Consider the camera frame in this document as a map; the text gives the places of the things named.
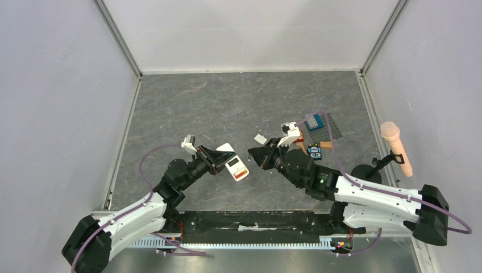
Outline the white battery cover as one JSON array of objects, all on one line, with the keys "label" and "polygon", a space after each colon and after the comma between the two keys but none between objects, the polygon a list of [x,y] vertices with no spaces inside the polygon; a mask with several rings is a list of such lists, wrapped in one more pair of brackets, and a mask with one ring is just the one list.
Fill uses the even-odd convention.
[{"label": "white battery cover", "polygon": [[263,136],[263,135],[260,135],[260,134],[257,134],[255,137],[254,137],[254,140],[258,143],[260,143],[261,145],[265,145],[267,143],[267,139]]}]

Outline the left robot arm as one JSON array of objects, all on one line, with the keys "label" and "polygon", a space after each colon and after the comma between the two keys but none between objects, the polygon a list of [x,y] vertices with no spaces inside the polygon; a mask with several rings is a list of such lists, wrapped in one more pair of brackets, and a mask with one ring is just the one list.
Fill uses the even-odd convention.
[{"label": "left robot arm", "polygon": [[159,230],[174,231],[183,191],[207,173],[220,173],[233,160],[238,161],[237,154],[227,143],[216,150],[198,146],[191,161],[172,160],[158,185],[140,200],[99,219],[91,215],[80,219],[61,251],[71,272],[102,272],[141,237]]}]

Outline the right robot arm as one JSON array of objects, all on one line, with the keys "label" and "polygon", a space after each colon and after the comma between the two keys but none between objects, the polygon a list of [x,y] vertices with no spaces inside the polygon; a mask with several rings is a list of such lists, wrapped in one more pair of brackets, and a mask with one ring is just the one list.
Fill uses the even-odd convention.
[{"label": "right robot arm", "polygon": [[332,201],[328,223],[335,232],[393,229],[430,245],[447,245],[449,205],[435,186],[403,189],[358,179],[316,164],[299,149],[278,147],[275,139],[248,153],[260,169],[275,169],[311,198]]}]

